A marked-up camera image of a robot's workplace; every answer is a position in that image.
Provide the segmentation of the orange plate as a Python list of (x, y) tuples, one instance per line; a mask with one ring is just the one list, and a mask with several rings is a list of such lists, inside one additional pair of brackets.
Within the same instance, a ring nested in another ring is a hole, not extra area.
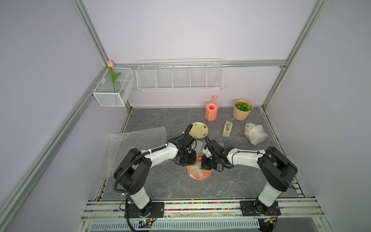
[(201, 169), (202, 167), (202, 156), (198, 156), (196, 163), (190, 166), (187, 166), (188, 175), (195, 180), (205, 180), (210, 174), (211, 170)]

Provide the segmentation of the cream beige plate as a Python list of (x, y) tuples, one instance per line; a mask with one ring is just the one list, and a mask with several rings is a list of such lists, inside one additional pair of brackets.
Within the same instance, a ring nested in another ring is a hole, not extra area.
[(202, 122), (194, 122), (192, 123), (192, 128), (189, 131), (189, 135), (191, 135), (195, 139), (203, 139), (209, 133), (209, 129), (206, 124)]

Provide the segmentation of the bubble wrap sheet pile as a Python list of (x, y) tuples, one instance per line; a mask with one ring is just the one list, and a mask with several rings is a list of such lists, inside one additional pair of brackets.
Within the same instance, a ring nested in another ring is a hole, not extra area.
[(127, 153), (136, 148), (140, 151), (163, 146), (167, 140), (165, 127), (109, 134), (108, 160), (105, 177), (114, 175), (115, 170)]

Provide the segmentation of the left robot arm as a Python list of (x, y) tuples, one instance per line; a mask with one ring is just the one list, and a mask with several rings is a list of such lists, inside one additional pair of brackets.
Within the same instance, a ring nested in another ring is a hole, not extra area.
[(152, 167), (166, 160), (173, 160), (179, 166), (196, 163), (197, 142), (189, 134), (192, 127), (192, 124), (188, 125), (180, 136), (168, 139), (163, 146), (147, 151), (131, 149), (114, 172), (113, 190), (124, 194), (137, 209), (149, 208), (151, 199), (144, 189), (144, 184)]

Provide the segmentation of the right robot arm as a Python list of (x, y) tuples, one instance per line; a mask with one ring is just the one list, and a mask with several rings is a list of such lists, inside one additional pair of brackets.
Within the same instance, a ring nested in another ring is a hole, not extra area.
[(202, 169), (223, 172), (236, 165), (258, 168), (265, 176), (267, 183), (256, 198), (253, 208), (260, 215), (272, 210), (277, 198), (286, 192), (298, 172), (298, 168), (275, 147), (265, 150), (242, 150), (223, 148), (216, 140), (205, 138)]

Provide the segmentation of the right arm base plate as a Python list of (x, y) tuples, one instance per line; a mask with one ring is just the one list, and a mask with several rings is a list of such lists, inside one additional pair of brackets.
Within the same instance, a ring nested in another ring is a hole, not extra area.
[(243, 216), (280, 216), (281, 211), (278, 201), (268, 207), (258, 200), (243, 200), (240, 201), (240, 210)]

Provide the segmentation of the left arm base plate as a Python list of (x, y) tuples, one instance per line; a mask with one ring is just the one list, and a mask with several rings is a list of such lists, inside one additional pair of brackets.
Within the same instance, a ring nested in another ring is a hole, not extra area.
[(126, 210), (129, 218), (162, 218), (165, 212), (164, 202), (150, 202), (143, 209), (135, 204), (128, 204)]

